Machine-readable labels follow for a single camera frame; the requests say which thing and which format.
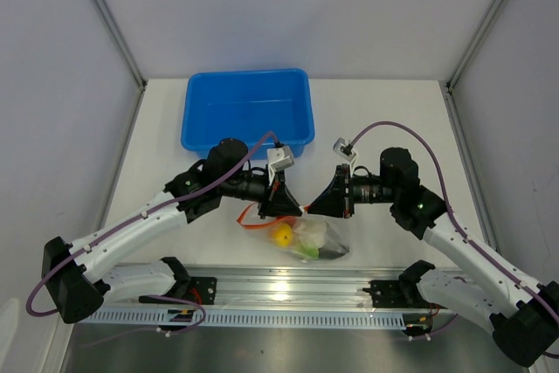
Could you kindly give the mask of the orange yellow mango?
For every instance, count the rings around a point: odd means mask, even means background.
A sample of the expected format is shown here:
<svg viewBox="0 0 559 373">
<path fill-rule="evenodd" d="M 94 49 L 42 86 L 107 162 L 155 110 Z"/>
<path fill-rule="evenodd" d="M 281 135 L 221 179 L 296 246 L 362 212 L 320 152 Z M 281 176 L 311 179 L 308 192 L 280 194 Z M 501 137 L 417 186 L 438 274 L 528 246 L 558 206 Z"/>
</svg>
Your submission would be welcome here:
<svg viewBox="0 0 559 373">
<path fill-rule="evenodd" d="M 271 229 L 270 236 L 273 243 L 281 248 L 289 247 L 293 243 L 293 230 L 289 224 L 277 224 Z"/>
</svg>

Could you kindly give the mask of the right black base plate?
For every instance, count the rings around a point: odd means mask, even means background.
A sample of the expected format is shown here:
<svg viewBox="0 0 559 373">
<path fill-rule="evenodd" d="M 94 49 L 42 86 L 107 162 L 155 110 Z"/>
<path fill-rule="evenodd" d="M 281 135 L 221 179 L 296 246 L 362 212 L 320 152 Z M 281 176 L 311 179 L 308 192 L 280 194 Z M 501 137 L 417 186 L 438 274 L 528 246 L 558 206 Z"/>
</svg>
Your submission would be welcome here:
<svg viewBox="0 0 559 373">
<path fill-rule="evenodd" d="M 371 280 L 362 291 L 374 308 L 429 308 L 416 285 L 400 280 Z"/>
</svg>

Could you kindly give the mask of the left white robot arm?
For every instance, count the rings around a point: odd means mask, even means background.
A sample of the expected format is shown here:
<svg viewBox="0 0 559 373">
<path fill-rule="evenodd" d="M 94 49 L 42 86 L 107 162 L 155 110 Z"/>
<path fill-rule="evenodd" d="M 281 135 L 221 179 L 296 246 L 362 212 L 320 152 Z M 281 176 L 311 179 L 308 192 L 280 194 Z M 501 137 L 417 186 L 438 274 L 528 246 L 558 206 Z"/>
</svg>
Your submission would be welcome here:
<svg viewBox="0 0 559 373">
<path fill-rule="evenodd" d="M 266 151 L 262 169 L 250 165 L 256 152 L 238 139 L 223 139 L 120 222 L 71 243 L 61 237 L 48 241 L 39 285 L 50 295 L 54 313 L 64 323 L 74 324 L 108 302 L 183 301 L 190 291 L 190 276 L 177 258 L 163 257 L 139 266 L 121 262 L 162 235 L 216 210 L 223 197 L 257 204 L 262 218 L 301 216 L 302 208 L 285 181 L 285 170 L 294 164 L 292 150 L 275 142 Z"/>
</svg>

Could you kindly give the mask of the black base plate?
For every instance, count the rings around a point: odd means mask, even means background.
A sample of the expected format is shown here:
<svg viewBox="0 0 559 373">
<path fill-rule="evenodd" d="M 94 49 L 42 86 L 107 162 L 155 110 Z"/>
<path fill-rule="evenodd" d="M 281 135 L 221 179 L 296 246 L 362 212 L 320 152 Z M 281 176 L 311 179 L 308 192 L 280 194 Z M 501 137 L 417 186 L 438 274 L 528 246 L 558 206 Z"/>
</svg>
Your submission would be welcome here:
<svg viewBox="0 0 559 373">
<path fill-rule="evenodd" d="M 174 278 L 150 277 L 140 285 L 140 303 L 162 303 L 162 300 L 153 298 L 165 296 L 180 300 L 190 300 L 201 305 L 213 305 L 217 290 L 215 277 L 192 277 L 189 282 L 176 281 Z"/>
<path fill-rule="evenodd" d="M 371 280 L 362 291 L 374 308 L 429 308 L 416 285 L 400 280 Z"/>
</svg>

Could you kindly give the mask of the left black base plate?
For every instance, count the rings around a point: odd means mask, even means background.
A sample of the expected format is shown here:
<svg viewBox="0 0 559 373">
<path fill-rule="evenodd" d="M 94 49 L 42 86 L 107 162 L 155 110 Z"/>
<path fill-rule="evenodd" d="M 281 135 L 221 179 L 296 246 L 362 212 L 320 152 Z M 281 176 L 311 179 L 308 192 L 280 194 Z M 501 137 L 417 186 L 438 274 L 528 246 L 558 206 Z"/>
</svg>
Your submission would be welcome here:
<svg viewBox="0 0 559 373">
<path fill-rule="evenodd" d="M 192 277 L 189 282 L 176 281 L 174 278 L 150 277 L 140 285 L 140 303 L 162 303 L 162 300 L 153 298 L 165 296 L 180 300 L 190 300 L 201 305 L 213 305 L 217 290 L 215 277 Z"/>
</svg>

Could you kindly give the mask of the aluminium rail frame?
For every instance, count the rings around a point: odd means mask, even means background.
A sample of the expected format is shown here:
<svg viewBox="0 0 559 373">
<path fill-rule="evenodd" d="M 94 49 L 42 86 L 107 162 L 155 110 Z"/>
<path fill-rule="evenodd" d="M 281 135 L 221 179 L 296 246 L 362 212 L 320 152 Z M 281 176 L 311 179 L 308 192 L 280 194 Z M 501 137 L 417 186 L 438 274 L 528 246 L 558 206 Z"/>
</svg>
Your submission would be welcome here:
<svg viewBox="0 0 559 373">
<path fill-rule="evenodd" d="M 457 218 L 516 268 L 558 277 L 558 0 L 104 0 L 146 83 L 117 159 L 113 223 L 150 200 L 196 155 L 180 143 L 185 91 L 196 73 L 300 68 L 310 79 L 314 140 L 286 173 L 309 204 L 358 136 L 377 170 L 407 148 L 424 184 L 445 181 Z M 128 257 L 176 255 L 218 279 L 215 308 L 371 312 L 362 289 L 441 252 L 396 225 L 384 205 L 342 222 L 351 252 L 303 264 L 237 225 L 244 203 L 164 234 Z M 512 372 L 492 338 L 442 312 L 437 333 L 199 327 L 176 337 L 85 328 L 70 371 Z"/>
</svg>

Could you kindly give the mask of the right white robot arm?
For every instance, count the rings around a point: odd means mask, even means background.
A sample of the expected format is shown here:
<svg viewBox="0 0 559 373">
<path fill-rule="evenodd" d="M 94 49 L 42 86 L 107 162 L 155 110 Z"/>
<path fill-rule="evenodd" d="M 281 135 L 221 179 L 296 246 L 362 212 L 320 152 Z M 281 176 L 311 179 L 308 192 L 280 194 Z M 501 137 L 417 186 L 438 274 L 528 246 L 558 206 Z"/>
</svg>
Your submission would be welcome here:
<svg viewBox="0 0 559 373">
<path fill-rule="evenodd" d="M 529 368 L 558 339 L 558 284 L 543 284 L 479 242 L 447 202 L 420 183 L 410 152 L 388 148 L 378 175 L 358 176 L 337 166 L 328 187 L 308 206 L 311 214 L 350 218 L 358 204 L 388 204 L 405 231 L 442 252 L 468 277 L 457 280 L 419 260 L 400 276 L 398 293 L 409 306 L 424 300 L 486 330 L 500 351 Z"/>
</svg>

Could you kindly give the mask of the white cauliflower with leaves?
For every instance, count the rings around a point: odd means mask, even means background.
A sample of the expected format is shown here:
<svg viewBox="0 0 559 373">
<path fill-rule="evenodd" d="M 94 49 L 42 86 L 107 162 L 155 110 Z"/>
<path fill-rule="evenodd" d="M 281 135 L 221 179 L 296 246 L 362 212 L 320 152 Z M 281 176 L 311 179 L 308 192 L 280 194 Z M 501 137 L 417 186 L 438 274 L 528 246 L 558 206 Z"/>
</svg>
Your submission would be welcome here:
<svg viewBox="0 0 559 373">
<path fill-rule="evenodd" d="M 303 259 L 317 260 L 318 249 L 326 243 L 327 223 L 319 219 L 301 218 L 294 223 L 292 230 L 292 251 Z"/>
</svg>

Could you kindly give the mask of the clear orange-zip plastic bag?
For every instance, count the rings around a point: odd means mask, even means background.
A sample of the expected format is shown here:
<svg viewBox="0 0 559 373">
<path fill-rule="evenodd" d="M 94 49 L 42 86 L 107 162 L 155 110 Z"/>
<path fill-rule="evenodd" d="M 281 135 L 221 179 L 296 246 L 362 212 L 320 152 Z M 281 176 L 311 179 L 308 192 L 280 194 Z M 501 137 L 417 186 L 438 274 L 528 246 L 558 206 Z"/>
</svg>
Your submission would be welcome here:
<svg viewBox="0 0 559 373">
<path fill-rule="evenodd" d="M 256 204 L 249 204 L 236 222 L 251 237 L 301 261 L 333 261 L 350 253 L 347 236 L 324 216 L 260 219 Z"/>
</svg>

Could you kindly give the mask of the grey toy fish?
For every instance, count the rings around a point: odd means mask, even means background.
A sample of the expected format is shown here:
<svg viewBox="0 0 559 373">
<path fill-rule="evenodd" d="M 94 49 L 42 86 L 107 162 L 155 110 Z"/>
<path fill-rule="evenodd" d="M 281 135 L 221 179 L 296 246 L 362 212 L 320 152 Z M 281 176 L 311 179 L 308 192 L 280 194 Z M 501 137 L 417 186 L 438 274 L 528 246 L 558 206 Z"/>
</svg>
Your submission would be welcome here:
<svg viewBox="0 0 559 373">
<path fill-rule="evenodd" d="M 339 242 L 326 243 L 318 249 L 318 260 L 336 260 L 349 254 L 350 248 Z"/>
</svg>

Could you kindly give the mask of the blue plastic bin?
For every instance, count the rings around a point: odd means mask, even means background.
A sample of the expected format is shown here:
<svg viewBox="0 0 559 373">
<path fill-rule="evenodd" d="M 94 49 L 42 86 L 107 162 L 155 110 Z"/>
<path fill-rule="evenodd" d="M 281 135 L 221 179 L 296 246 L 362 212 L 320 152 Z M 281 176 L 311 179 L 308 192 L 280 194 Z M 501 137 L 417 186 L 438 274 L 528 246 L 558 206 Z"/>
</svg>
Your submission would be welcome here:
<svg viewBox="0 0 559 373">
<path fill-rule="evenodd" d="M 299 68 L 197 73 L 185 91 L 181 144 L 205 158 L 224 138 L 253 147 L 272 131 L 296 157 L 315 137 L 307 73 Z"/>
</svg>

